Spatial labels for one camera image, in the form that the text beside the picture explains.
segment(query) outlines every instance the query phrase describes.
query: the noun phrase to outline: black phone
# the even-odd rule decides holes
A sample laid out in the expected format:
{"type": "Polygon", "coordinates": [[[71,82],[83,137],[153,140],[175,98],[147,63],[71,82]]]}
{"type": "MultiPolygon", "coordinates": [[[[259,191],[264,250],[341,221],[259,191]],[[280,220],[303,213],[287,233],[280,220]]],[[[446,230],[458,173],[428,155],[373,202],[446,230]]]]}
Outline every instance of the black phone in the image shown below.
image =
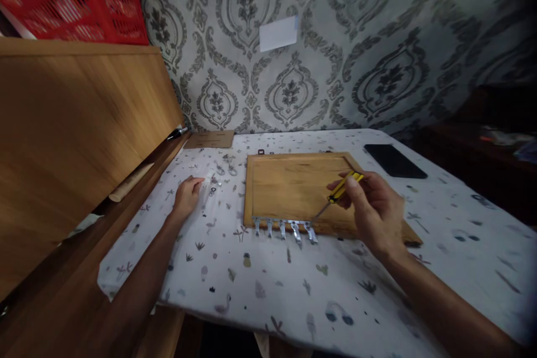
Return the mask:
{"type": "Polygon", "coordinates": [[[393,177],[425,179],[427,174],[390,144],[366,144],[366,151],[393,177]]]}

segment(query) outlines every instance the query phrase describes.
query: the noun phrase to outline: dark furniture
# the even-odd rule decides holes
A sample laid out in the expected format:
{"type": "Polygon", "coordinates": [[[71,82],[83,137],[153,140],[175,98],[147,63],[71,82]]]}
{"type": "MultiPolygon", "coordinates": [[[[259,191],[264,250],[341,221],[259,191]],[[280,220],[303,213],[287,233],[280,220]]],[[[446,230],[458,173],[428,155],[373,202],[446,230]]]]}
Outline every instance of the dark furniture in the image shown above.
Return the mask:
{"type": "MultiPolygon", "coordinates": [[[[518,95],[526,93],[528,87],[534,88],[526,86],[518,95]]],[[[498,147],[479,139],[483,124],[496,124],[509,129],[505,126],[513,121],[516,129],[520,130],[520,121],[525,121],[526,131],[535,128],[533,116],[520,115],[522,109],[511,107],[509,97],[505,94],[498,95],[502,89],[511,91],[516,96],[518,87],[503,85],[501,88],[476,89],[452,119],[421,129],[414,148],[463,180],[476,192],[533,227],[537,225],[537,201],[533,200],[537,195],[537,164],[518,161],[513,156],[518,145],[498,147]],[[511,114],[513,109],[516,112],[511,119],[506,119],[506,115],[511,114]],[[495,116],[501,116],[501,124],[495,116]]],[[[517,97],[516,103],[521,105],[520,97],[517,97]]],[[[535,105],[537,103],[531,103],[527,109],[534,109],[535,105]]]]}

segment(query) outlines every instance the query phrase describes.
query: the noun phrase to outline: damask wallpaper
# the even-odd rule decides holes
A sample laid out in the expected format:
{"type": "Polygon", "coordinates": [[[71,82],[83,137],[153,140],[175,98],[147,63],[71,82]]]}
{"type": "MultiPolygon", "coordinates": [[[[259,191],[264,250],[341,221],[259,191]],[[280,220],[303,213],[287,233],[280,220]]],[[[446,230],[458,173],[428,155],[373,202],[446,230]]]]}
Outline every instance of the damask wallpaper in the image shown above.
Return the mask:
{"type": "Polygon", "coordinates": [[[140,0],[196,131],[376,128],[404,137],[475,86],[533,79],[523,0],[140,0]],[[259,26],[299,16],[259,51],[259,26]]]}

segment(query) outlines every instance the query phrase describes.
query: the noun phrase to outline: person's left hand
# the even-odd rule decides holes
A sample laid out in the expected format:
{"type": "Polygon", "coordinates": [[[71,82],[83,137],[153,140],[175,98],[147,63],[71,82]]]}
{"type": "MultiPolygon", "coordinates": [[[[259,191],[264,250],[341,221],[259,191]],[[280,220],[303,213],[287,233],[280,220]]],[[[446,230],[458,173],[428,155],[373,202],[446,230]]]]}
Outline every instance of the person's left hand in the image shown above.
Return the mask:
{"type": "Polygon", "coordinates": [[[179,185],[172,210],[172,214],[178,219],[185,220],[194,211],[199,199],[201,183],[204,180],[204,178],[189,176],[179,185]]]}

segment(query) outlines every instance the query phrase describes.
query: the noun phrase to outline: yellow screwdriver handle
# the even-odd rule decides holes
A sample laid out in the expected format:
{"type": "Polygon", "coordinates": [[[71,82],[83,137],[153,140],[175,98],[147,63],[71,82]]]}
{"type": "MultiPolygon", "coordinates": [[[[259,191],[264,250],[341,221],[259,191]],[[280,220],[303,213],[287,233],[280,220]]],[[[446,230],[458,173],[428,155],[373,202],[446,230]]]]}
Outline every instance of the yellow screwdriver handle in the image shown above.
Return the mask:
{"type": "Polygon", "coordinates": [[[360,182],[364,178],[364,175],[362,175],[360,172],[350,171],[327,197],[329,202],[334,204],[345,194],[345,181],[349,176],[352,176],[354,179],[356,179],[356,182],[360,182]]]}

